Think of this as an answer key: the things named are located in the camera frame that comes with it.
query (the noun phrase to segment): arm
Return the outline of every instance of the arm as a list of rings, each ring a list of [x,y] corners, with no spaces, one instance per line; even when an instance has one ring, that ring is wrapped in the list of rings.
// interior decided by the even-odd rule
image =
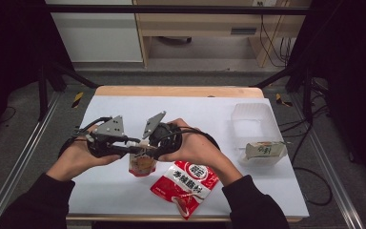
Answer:
[[[119,159],[119,156],[96,158],[89,152],[86,141],[81,140],[73,142],[28,192],[5,210],[0,218],[0,229],[67,228],[68,201],[74,186],[71,180],[91,167]]]
[[[173,124],[189,127],[182,119],[177,119]],[[184,160],[211,167],[224,185],[222,191],[232,210],[230,217],[234,228],[289,228],[275,201],[260,193],[251,176],[242,176],[232,162],[205,136],[183,134],[180,149],[161,156],[159,160]]]

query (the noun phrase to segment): black sleeve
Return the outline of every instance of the black sleeve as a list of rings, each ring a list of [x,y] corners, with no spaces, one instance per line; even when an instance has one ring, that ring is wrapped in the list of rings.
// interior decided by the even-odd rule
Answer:
[[[289,228],[278,204],[268,195],[260,193],[251,176],[244,176],[223,187],[222,191],[231,207],[231,221],[238,228]]]
[[[0,218],[0,229],[67,228],[65,217],[73,181],[61,182],[46,174],[17,198]]]

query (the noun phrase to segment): yellow and black tape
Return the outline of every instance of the yellow and black tape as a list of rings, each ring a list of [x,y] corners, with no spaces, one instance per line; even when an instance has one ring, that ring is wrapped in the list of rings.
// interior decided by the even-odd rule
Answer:
[[[79,105],[79,102],[81,101],[81,98],[82,98],[82,95],[83,93],[78,93],[75,97],[75,99],[73,100],[73,103],[72,103],[72,108],[77,108],[78,105]]]
[[[287,107],[293,107],[293,103],[292,102],[284,102],[281,99],[281,95],[280,94],[275,94],[275,102],[277,104],[282,104],[282,105],[287,106]]]

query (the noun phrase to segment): white box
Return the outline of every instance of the white box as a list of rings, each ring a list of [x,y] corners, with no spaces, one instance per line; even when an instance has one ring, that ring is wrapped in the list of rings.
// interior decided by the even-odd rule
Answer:
[[[235,148],[238,151],[240,165],[272,166],[287,155],[287,147],[284,146],[279,156],[246,158],[245,150],[248,143],[284,141],[270,104],[238,103],[232,113],[231,121],[234,126]]]

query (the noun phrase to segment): open container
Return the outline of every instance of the open container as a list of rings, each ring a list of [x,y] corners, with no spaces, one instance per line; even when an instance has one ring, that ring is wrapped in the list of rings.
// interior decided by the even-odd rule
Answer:
[[[246,158],[245,152],[248,143],[283,141],[270,104],[238,103],[234,108],[231,120],[234,126],[235,148],[238,151],[240,165],[245,167],[272,166],[287,155],[287,147],[284,146],[279,156]]]

